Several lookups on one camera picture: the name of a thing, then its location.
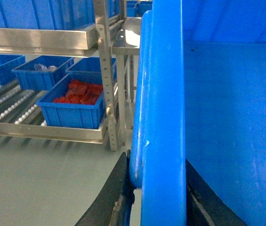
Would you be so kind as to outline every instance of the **blue plastic crate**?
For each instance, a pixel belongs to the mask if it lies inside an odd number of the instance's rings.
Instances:
[[[137,16],[137,4],[127,4],[127,16],[128,17]]]
[[[120,0],[116,0],[116,3],[115,3],[115,12],[116,12],[116,15],[119,14],[119,11],[120,11]]]
[[[112,17],[116,1],[108,2]],[[0,28],[74,30],[94,21],[92,0],[0,0]]]
[[[127,1],[127,5],[128,4],[135,4],[136,5],[137,3],[138,3],[138,1]]]
[[[68,74],[51,91],[43,96],[37,105],[41,107],[47,125],[71,128],[97,129],[105,112],[104,93],[95,105],[77,105],[53,103],[55,98],[65,96],[71,79],[102,84],[100,75]]]
[[[152,1],[142,1],[138,5],[138,13],[143,15],[146,11],[152,10],[153,2]]]
[[[46,67],[54,65],[55,72],[38,72],[34,69],[35,64]],[[74,64],[72,57],[65,56],[40,56],[26,64],[23,64],[12,72],[16,75],[21,89],[50,90],[66,74],[65,70]]]
[[[0,55],[0,85],[6,85],[16,79],[12,69],[25,63],[25,56]]]
[[[117,78],[116,59],[112,58],[113,78]],[[69,74],[82,74],[90,76],[90,79],[94,79],[94,83],[98,83],[98,80],[102,83],[100,60],[98,57],[83,58],[76,64],[72,65],[66,70]]]

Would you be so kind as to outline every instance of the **stainless steel rack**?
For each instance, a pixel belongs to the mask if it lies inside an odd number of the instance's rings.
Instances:
[[[118,149],[118,86],[113,82],[111,42],[126,18],[125,0],[120,14],[108,17],[107,0],[93,0],[96,24],[79,31],[0,28],[0,53],[89,57],[99,52],[106,112],[98,129],[46,126],[35,105],[44,92],[21,90],[17,82],[0,87],[0,135],[105,143]]]

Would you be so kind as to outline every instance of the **shelf upright post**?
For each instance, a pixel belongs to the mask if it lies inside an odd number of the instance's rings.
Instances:
[[[120,9],[119,9],[119,13],[120,13],[120,20],[124,20],[125,18],[127,18],[127,1],[126,0],[118,0],[120,1]]]
[[[112,70],[112,50],[109,29],[109,14],[107,0],[93,0],[95,23],[98,32],[98,52],[105,92],[106,114],[108,117],[108,132],[112,151],[117,151],[117,120],[114,105],[114,81]]]

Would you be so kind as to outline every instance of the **red item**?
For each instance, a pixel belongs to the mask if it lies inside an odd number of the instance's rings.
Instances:
[[[96,95],[100,95],[103,92],[104,87],[102,85],[89,84],[88,90],[89,90],[90,93],[93,93],[93,94],[96,94]]]
[[[65,97],[55,98],[53,103],[95,105],[103,92],[102,85],[88,84],[72,79]]]
[[[68,98],[66,98],[66,97],[55,98],[53,100],[53,103],[70,104],[70,100]]]
[[[68,98],[71,104],[80,104],[82,97],[83,96],[79,96],[79,95],[70,95]]]
[[[78,81],[77,79],[72,79],[71,82],[68,85],[68,88],[72,89],[75,87],[78,87],[80,85],[88,85],[87,82]]]

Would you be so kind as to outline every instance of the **gray floor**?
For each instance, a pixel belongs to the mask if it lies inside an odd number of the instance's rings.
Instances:
[[[103,145],[0,137],[0,226],[75,225],[129,146],[130,139],[113,153]],[[136,191],[133,226],[140,225],[140,197]]]

